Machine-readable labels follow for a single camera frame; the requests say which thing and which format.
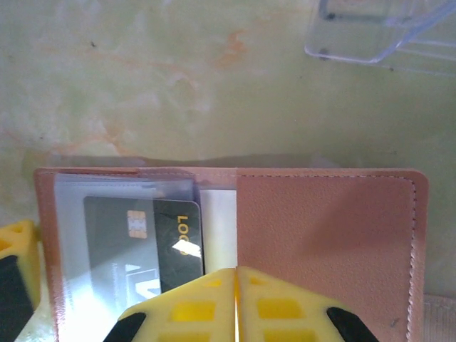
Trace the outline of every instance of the pink leather wallet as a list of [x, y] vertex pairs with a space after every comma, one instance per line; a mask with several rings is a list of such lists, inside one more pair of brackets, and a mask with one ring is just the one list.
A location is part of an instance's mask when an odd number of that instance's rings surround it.
[[419, 172], [208, 167], [39, 169], [35, 174], [36, 191], [57, 331], [65, 319], [53, 193], [53, 179], [59, 172], [190, 177], [206, 187], [235, 188], [239, 265], [341, 300], [379, 341], [421, 341], [428, 181]]

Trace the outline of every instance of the white strap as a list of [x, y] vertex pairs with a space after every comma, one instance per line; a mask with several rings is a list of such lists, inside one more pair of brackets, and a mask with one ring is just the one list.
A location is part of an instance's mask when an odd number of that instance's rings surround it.
[[424, 342], [456, 341], [456, 300], [425, 295]]

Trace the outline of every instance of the clear plastic container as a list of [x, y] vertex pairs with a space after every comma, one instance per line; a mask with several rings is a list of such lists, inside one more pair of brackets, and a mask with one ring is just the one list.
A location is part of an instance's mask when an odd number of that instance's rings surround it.
[[305, 50], [319, 58], [456, 73], [456, 0], [319, 0]]

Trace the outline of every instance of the credit card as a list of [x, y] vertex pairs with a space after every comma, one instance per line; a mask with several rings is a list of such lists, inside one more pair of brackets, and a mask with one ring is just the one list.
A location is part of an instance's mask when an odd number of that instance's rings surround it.
[[203, 275], [197, 203], [86, 197], [84, 210], [93, 293], [113, 313]]

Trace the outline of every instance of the black rubber pad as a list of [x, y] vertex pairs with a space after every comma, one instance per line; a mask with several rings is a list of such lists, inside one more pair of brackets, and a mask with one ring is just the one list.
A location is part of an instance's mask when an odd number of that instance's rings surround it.
[[117, 322], [104, 342], [132, 342], [145, 320], [145, 313], [137, 312]]
[[14, 342], [33, 315], [16, 255], [0, 259], [0, 341]]
[[345, 342], [378, 342], [378, 339], [354, 313], [341, 308], [329, 308], [326, 314]]

